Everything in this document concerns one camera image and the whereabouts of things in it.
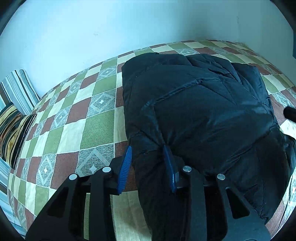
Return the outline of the checkered green brown bedspread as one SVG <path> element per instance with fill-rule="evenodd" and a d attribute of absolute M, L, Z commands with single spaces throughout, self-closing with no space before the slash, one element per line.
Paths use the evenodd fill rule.
<path fill-rule="evenodd" d="M 124 53 L 61 82 L 33 108 L 35 120 L 8 178 L 9 204 L 22 234 L 70 174 L 93 174 L 123 152 L 127 139 L 121 68 L 129 59 L 150 52 L 209 54 L 257 67 L 281 130 L 295 136 L 295 124 L 282 114 L 286 106 L 295 105 L 295 86 L 245 44 L 189 40 Z"/>

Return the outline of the dark navy puffer jacket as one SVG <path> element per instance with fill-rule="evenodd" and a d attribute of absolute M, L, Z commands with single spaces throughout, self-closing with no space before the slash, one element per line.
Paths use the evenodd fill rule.
<path fill-rule="evenodd" d="M 138 198 L 152 240 L 180 240 L 164 146 L 206 177 L 224 174 L 267 225 L 295 169 L 295 139 L 280 130 L 256 67 L 207 54 L 146 53 L 123 65 L 122 87 Z"/>

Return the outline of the yellow black striped pillow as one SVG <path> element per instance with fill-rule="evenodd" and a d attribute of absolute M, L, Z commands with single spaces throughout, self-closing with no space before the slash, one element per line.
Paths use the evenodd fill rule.
<path fill-rule="evenodd" d="M 1 158 L 12 169 L 36 114 L 23 115 L 12 102 L 1 110 Z"/>

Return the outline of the blue white striped pillow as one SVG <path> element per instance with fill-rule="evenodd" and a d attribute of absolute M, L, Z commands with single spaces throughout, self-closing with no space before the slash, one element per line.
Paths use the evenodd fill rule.
<path fill-rule="evenodd" d="M 14 70 L 1 81 L 1 110 L 10 102 L 25 115 L 30 114 L 40 101 L 36 90 L 23 69 Z"/>

